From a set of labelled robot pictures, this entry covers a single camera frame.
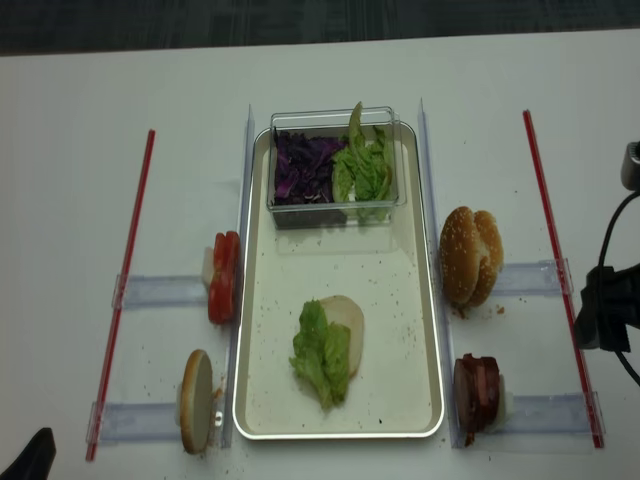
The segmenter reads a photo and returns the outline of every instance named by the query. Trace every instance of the white tray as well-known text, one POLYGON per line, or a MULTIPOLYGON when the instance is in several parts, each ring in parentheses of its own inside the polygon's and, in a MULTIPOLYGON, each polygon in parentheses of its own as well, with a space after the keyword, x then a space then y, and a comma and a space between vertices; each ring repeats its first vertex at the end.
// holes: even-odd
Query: white tray
POLYGON ((416 136, 402 124, 407 202, 372 227, 276 230, 269 131, 254 145, 233 416, 250 439, 427 437, 444 404, 416 136), (324 412, 289 364, 305 301, 351 297, 364 349, 343 405, 324 412))

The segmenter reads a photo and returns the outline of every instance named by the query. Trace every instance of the purple cabbage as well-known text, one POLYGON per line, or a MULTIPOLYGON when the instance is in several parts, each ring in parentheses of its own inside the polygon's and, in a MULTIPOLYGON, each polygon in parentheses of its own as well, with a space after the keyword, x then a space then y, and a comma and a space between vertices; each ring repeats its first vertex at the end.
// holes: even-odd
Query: purple cabbage
POLYGON ((347 143, 275 130, 273 139, 278 150, 274 205, 333 202, 331 157, 347 143))

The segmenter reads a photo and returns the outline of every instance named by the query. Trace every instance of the black object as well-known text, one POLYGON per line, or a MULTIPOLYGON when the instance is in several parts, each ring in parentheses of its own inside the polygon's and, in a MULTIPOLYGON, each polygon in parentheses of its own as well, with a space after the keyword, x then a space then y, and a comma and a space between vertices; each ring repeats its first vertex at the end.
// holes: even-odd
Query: black object
POLYGON ((55 456, 53 431, 50 428, 42 428, 9 468, 0 474, 0 480, 45 480, 49 476, 55 456))
POLYGON ((626 326, 640 328, 640 263, 620 272, 604 267, 602 284, 606 313, 598 315, 598 267, 595 267, 587 275, 587 286, 580 292, 582 309, 573 326, 578 347, 630 352, 626 326))

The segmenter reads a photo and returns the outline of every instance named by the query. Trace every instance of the gray floor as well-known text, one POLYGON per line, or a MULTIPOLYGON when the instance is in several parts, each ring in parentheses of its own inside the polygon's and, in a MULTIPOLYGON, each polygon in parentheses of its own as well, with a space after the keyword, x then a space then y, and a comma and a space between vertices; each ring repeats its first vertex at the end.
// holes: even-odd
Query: gray floor
POLYGON ((640 0, 0 0, 0 53, 640 26, 640 0))

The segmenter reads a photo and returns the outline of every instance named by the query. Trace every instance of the black clamp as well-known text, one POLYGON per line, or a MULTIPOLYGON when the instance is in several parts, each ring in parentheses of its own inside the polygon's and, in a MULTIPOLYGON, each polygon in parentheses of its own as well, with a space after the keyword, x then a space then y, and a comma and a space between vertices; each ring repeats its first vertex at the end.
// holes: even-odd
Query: black clamp
POLYGON ((578 348, 630 352, 626 326, 640 328, 640 263, 619 272, 604 267, 602 275, 602 315, 597 267, 589 272, 587 286, 580 292, 582 309, 573 325, 578 348))

